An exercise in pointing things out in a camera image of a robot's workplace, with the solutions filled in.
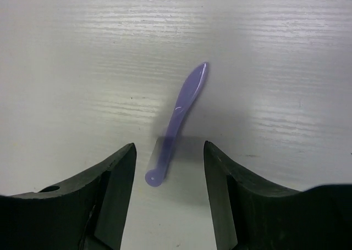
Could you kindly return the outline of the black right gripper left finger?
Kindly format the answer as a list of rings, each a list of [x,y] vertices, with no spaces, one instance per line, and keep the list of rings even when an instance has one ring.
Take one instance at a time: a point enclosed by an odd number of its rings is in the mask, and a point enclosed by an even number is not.
[[[39,192],[1,197],[1,249],[120,249],[136,147]]]

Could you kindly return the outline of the purple plastic spatula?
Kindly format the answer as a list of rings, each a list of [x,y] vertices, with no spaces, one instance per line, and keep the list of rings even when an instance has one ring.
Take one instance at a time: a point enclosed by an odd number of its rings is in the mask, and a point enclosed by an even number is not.
[[[165,133],[158,136],[149,161],[150,167],[145,173],[145,181],[151,187],[160,186],[167,176],[178,136],[189,110],[206,83],[209,68],[208,62],[197,66],[185,79],[178,93]]]

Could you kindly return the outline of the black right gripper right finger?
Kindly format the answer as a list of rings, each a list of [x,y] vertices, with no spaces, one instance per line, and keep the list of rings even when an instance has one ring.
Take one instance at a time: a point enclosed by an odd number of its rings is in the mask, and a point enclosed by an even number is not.
[[[297,191],[203,147],[218,249],[351,249],[351,185]]]

